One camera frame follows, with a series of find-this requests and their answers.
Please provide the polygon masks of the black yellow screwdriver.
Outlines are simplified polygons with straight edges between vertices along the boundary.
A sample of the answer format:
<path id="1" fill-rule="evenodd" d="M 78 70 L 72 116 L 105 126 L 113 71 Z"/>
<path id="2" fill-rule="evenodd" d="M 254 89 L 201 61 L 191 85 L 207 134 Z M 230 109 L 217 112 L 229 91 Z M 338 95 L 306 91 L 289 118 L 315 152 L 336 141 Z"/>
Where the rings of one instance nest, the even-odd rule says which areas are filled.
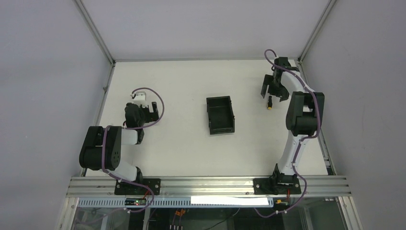
<path id="1" fill-rule="evenodd" d="M 267 109 L 270 110 L 272 109 L 272 107 L 273 107 L 272 96 L 269 96 L 267 100 Z"/>

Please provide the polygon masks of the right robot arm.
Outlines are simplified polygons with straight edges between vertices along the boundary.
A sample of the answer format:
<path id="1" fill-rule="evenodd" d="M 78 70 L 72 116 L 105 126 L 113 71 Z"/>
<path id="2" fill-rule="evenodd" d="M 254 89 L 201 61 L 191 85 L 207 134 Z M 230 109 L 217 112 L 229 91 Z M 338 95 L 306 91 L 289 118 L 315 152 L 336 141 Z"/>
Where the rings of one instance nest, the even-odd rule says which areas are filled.
<path id="1" fill-rule="evenodd" d="M 318 137 L 322 124 L 325 96 L 311 89 L 300 75 L 299 69 L 290 64 L 286 57 L 276 57 L 272 64 L 272 74 L 266 74 L 261 88 L 261 96 L 268 97 L 268 107 L 272 98 L 289 100 L 286 114 L 288 139 L 280 161 L 270 176 L 270 184 L 295 185 L 298 180 L 296 166 L 307 142 Z"/>

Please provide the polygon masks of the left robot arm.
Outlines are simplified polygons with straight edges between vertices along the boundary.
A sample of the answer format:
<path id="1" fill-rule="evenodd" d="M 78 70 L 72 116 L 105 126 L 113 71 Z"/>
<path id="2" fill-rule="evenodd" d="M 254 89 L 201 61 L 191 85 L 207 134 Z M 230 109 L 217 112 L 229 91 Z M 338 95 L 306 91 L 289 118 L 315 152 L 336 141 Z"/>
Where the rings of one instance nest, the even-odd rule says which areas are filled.
<path id="1" fill-rule="evenodd" d="M 124 126 L 90 126 L 85 136 L 79 164 L 83 168 L 102 171 L 117 180 L 126 180 L 143 184 L 140 168 L 121 159 L 123 145 L 139 145 L 144 139 L 144 125 L 159 119 L 158 106 L 152 102 L 149 106 L 127 103 L 124 109 Z"/>

